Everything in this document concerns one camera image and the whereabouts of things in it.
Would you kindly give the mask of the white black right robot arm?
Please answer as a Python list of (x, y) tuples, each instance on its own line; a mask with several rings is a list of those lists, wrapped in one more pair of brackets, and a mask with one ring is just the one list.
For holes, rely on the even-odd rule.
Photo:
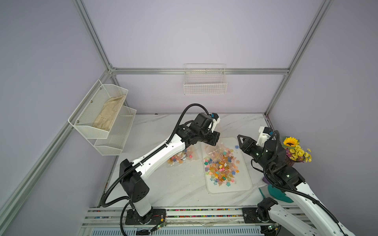
[(287, 212), (276, 200), (264, 198), (257, 207), (257, 219), (273, 221), (295, 236), (352, 236), (332, 212), (318, 199), (299, 172), (285, 163), (286, 150), (282, 147), (279, 133), (258, 141), (238, 135), (239, 148), (262, 167), (264, 177), (273, 188), (286, 194), (311, 221), (311, 225)]

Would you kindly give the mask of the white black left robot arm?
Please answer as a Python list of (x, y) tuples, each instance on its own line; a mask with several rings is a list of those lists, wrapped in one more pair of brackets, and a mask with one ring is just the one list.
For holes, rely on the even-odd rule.
[(220, 137), (220, 133), (215, 130), (219, 122), (219, 115), (209, 113), (203, 105), (188, 105), (166, 140), (144, 156), (133, 161), (125, 159), (121, 163), (119, 177), (103, 194), (100, 206), (110, 207), (126, 200), (139, 222), (148, 223), (154, 214), (147, 199), (150, 189), (146, 180), (172, 156), (198, 142), (215, 146)]

